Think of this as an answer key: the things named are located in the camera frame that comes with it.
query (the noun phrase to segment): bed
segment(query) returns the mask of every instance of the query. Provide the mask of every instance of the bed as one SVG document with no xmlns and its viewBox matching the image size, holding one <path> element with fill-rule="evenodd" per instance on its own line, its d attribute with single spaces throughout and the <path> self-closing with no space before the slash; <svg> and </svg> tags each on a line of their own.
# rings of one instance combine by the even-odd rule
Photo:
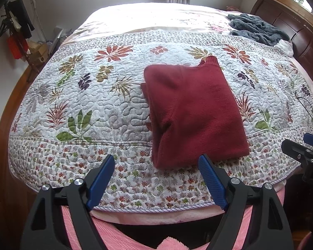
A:
<svg viewBox="0 0 313 250">
<path fill-rule="evenodd" d="M 251 151 L 218 166 L 245 184 L 270 182 L 281 190 L 299 166 L 281 152 L 281 142 L 303 143 L 303 134 L 313 134 L 313 81 L 282 49 L 231 36 L 229 13 L 240 14 L 158 3 L 94 12 L 22 100 L 10 129 L 11 174 L 34 191 L 44 183 L 61 187 L 112 154 L 116 169 L 95 217 L 158 225 L 222 213 L 196 166 L 153 167 L 149 107 L 140 89 L 150 64 L 196 66 L 214 55 Z"/>
</svg>

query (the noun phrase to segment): floral quilt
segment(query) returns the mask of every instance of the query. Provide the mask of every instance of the floral quilt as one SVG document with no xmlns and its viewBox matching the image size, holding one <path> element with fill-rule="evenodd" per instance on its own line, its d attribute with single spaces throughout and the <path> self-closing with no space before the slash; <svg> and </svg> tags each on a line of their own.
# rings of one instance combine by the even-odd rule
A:
<svg viewBox="0 0 313 250">
<path fill-rule="evenodd" d="M 149 106 L 140 89 L 148 65 L 196 66 L 209 55 L 217 57 L 233 91 L 250 147 L 249 156 L 218 166 L 247 185 L 285 179 L 299 163 L 282 153 L 281 142 L 303 143 L 304 133 L 313 133 L 313 97 L 295 65 L 280 49 L 243 37 L 176 31 L 61 47 L 14 119 L 12 174 L 36 191 L 44 183 L 62 187 L 112 154 L 115 172 L 96 209 L 167 212 L 212 205 L 196 166 L 154 168 Z"/>
</svg>

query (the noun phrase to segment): wooden headboard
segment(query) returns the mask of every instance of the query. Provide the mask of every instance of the wooden headboard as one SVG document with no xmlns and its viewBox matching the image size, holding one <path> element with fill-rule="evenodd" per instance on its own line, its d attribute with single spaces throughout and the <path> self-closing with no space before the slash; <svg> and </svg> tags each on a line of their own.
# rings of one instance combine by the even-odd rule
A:
<svg viewBox="0 0 313 250">
<path fill-rule="evenodd" d="M 251 14 L 261 17 L 289 35 L 294 58 L 313 80 L 313 26 L 275 0 L 257 0 Z"/>
</svg>

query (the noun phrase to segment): purple leaf print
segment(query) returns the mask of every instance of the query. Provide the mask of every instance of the purple leaf print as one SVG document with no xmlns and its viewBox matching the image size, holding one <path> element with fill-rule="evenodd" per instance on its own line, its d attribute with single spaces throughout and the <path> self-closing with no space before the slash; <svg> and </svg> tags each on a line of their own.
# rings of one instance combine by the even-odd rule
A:
<svg viewBox="0 0 313 250">
<path fill-rule="evenodd" d="M 90 73 L 87 73 L 85 76 L 81 77 L 80 81 L 78 82 L 79 88 L 81 90 L 86 90 L 89 87 L 89 83 L 92 82 L 89 78 Z"/>
</svg>

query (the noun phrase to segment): bed frame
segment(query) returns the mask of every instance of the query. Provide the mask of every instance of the bed frame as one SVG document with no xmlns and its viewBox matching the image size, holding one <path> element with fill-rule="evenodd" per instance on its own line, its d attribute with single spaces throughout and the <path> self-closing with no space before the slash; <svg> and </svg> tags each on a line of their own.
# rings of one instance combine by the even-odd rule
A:
<svg viewBox="0 0 313 250">
<path fill-rule="evenodd" d="M 291 38 L 294 57 L 313 80 L 313 27 L 301 16 L 275 0 L 258 0 L 251 14 L 284 30 Z M 0 214 L 5 240 L 11 249 L 19 249 L 20 238 L 36 192 L 13 177 L 8 167 L 8 137 L 10 127 L 30 84 L 27 69 L 15 86 L 0 120 Z"/>
<path fill-rule="evenodd" d="M 313 26 L 276 0 L 257 0 L 250 13 L 260 16 L 289 35 L 294 58 L 313 80 Z"/>
</svg>

